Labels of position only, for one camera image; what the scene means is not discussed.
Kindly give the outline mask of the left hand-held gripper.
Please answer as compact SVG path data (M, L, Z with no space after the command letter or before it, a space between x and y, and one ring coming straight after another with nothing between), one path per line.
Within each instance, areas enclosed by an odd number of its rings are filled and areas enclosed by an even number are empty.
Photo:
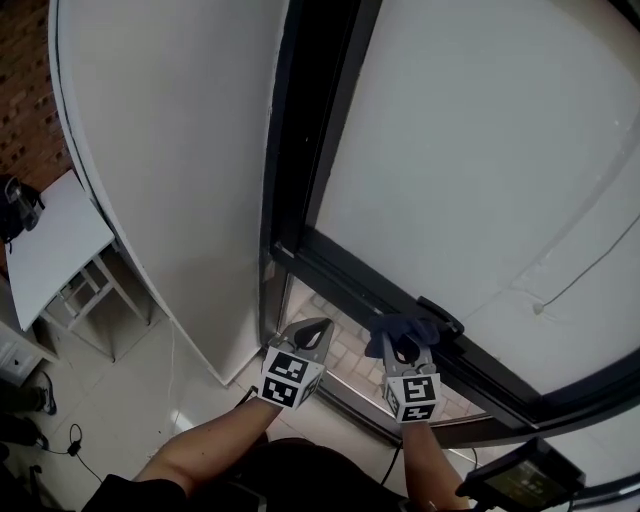
M334 322L320 317L286 327L269 344L258 397L281 408L298 409L315 393L324 376L333 332Z

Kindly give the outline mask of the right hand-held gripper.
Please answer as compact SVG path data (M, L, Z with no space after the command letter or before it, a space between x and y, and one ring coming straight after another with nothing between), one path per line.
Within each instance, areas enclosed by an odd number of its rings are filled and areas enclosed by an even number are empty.
M441 401L441 379L431 350L410 340L406 364L404 354L388 334L382 335L385 383L383 398L398 424L430 422Z

